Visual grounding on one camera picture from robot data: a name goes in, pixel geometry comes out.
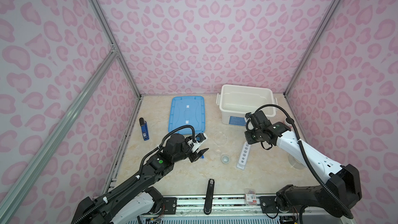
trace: wall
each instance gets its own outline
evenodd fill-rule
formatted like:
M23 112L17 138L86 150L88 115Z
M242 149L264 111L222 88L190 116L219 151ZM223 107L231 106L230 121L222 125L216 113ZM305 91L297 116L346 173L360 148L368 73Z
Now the wall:
M12 223L70 223L83 198L99 196L136 100L113 62Z
M87 0L0 2L0 201L108 54Z
M141 93L284 92L331 0L99 0Z
M398 220L397 12L344 0L289 96L312 146L360 171L359 224Z

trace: blue plastic lid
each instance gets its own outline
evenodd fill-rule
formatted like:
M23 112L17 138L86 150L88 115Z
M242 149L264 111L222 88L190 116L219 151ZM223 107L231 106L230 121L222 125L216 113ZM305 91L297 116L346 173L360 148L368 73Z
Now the blue plastic lid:
M169 132L187 124L194 127L195 134L205 131L205 99L202 96L173 98L169 118ZM185 128L176 133L187 135L192 134L192 131L189 128Z

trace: beige tabletop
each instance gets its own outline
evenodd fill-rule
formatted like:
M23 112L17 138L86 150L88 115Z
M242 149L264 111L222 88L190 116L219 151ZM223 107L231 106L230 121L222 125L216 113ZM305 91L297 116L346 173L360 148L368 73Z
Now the beige tabletop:
M206 130L208 140L200 149L209 148L204 159L191 163L189 159L177 162L174 169L163 177L154 187L162 195L205 195L210 178L215 180L214 194L243 194L246 188L256 193L276 193L287 184L295 186L318 185L308 169L293 168L288 162L288 153L279 147L264 150L259 143L250 149L245 170L236 168L244 144L245 127L232 126L221 122L221 111L216 105L216 95L202 95L205 99ZM122 166L117 176L116 185L138 171L142 157L160 144L168 133L170 106L175 96L145 96L138 113L131 139L124 155ZM282 94L275 94L278 105L291 117L291 111ZM150 139L144 141L138 119L143 117L148 124ZM271 122L284 120L284 114L277 111ZM228 142L222 147L223 154L230 157L228 164L223 164L215 152L213 135L224 132Z

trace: vented metal grille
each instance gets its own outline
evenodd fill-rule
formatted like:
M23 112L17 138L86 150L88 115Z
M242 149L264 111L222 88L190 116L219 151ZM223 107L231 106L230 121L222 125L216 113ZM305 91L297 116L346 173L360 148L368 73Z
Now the vented metal grille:
M132 220L126 224L138 224L138 221ZM280 224L280 222L279 218L268 217L166 217L160 224Z

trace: white storage box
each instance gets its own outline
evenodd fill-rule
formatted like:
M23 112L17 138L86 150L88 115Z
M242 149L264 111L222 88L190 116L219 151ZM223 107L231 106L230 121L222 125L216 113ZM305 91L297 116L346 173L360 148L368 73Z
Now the white storage box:
M268 88L236 85L223 85L221 95L217 94L216 103L220 106L222 123L235 126L246 125L246 113L254 113L262 105L277 104ZM266 117L276 115L275 107L265 107L262 111Z

